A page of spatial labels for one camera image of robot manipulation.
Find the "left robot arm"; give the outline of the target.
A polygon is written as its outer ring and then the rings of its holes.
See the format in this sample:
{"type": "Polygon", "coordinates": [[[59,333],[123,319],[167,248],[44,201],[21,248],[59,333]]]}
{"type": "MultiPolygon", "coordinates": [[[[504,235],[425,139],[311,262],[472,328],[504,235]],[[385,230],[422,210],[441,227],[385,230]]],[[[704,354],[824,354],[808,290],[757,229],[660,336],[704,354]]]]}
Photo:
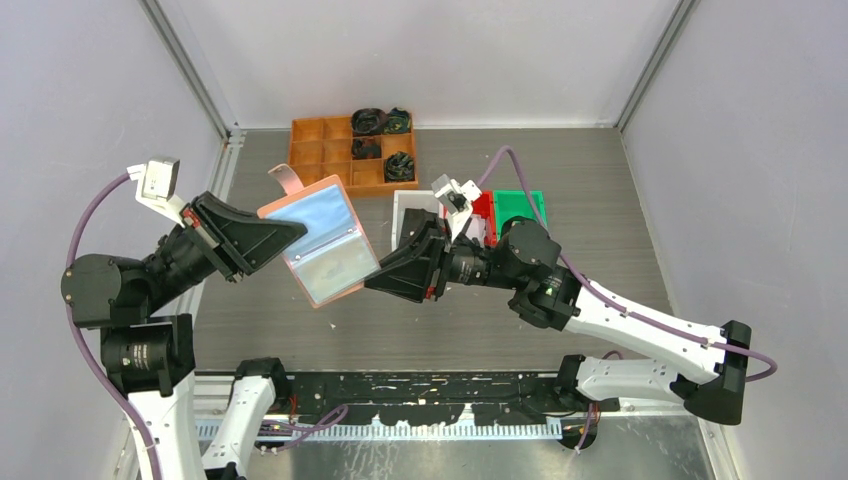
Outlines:
{"type": "Polygon", "coordinates": [[[211,193],[171,200],[176,220],[142,259],[73,255],[61,293],[77,330],[95,330],[94,371],[124,411],[146,479],[242,479],[265,412],[285,409],[291,385],[279,360],[243,361],[245,400],[228,407],[219,446],[201,451],[194,417],[193,318],[161,309],[213,274],[236,282],[266,266],[307,229],[238,210],[211,193]]]}

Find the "tan leather card holder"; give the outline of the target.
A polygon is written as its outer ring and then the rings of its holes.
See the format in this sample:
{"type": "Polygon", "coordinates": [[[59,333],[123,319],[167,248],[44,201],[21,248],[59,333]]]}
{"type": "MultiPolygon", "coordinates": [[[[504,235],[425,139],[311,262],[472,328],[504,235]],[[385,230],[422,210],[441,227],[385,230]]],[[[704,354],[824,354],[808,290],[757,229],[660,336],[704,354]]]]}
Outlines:
{"type": "Polygon", "coordinates": [[[299,223],[306,234],[282,258],[314,308],[364,287],[380,264],[342,180],[330,175],[305,184],[287,164],[268,171],[284,196],[257,210],[266,220],[299,223]]]}

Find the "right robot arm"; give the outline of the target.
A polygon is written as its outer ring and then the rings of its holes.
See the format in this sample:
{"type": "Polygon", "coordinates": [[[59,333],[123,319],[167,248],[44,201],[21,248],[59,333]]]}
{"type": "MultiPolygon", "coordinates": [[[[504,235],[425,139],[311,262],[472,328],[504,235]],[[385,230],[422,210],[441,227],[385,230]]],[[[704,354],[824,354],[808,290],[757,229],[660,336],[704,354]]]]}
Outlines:
{"type": "Polygon", "coordinates": [[[509,219],[484,246],[453,233],[434,213],[411,209],[409,237],[365,280],[368,289],[421,303],[451,283],[512,292],[508,306],[540,329],[600,338],[637,353],[634,360],[564,357],[558,403],[577,411],[618,397],[681,405],[710,422],[741,422],[751,329],[689,322],[627,300],[559,261],[561,248],[537,221],[509,219]]]}

